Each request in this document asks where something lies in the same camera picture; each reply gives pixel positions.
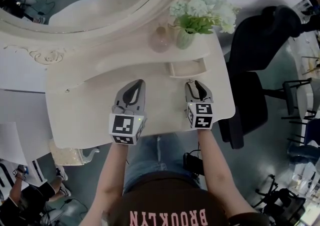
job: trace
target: white shoe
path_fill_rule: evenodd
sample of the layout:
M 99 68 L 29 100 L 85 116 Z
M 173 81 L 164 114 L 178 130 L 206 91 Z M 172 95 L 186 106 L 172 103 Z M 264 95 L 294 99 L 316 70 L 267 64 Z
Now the white shoe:
M 61 183 L 59 191 L 62 192 L 64 196 L 71 196 L 71 191 L 68 190 L 63 183 Z
M 68 180 L 68 175 L 62 165 L 55 165 L 56 176 L 61 177 L 62 180 Z

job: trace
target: white cube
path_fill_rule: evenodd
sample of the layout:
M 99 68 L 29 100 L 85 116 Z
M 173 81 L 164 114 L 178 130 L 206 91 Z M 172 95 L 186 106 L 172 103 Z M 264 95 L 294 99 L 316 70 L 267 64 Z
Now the white cube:
M 214 124 L 213 104 L 189 102 L 186 116 L 192 129 L 211 129 Z
M 144 127 L 144 116 L 125 114 L 109 115 L 109 134 L 115 143 L 136 145 Z

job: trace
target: vase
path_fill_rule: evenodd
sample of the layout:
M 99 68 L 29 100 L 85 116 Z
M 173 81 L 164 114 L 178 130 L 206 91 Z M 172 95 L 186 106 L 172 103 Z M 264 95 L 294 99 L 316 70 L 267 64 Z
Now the vase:
M 165 27 L 158 27 L 149 39 L 151 49 L 158 53 L 166 52 L 171 43 L 171 38 Z
M 185 29 L 181 29 L 176 38 L 176 46 L 181 49 L 187 49 L 195 39 L 195 34 L 189 34 Z

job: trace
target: green vase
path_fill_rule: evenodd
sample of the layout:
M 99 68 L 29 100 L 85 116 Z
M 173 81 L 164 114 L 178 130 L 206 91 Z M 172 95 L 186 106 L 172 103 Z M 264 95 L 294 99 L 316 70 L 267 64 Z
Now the green vase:
M 176 38 L 176 46 L 181 50 L 187 49 L 194 41 L 195 36 L 195 34 L 188 34 L 185 29 L 181 29 Z

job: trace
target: blue jeans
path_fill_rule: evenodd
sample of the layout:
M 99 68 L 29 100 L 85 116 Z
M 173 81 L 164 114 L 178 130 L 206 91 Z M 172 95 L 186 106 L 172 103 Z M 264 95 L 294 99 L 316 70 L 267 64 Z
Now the blue jeans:
M 316 164 L 320 158 L 320 149 L 314 146 L 290 146 L 288 154 L 292 156 L 290 163 L 307 164 L 309 162 Z
M 191 172 L 183 168 L 185 151 L 175 133 L 143 137 L 135 149 L 136 155 L 125 170 L 124 192 L 147 173 L 171 171 L 192 176 Z

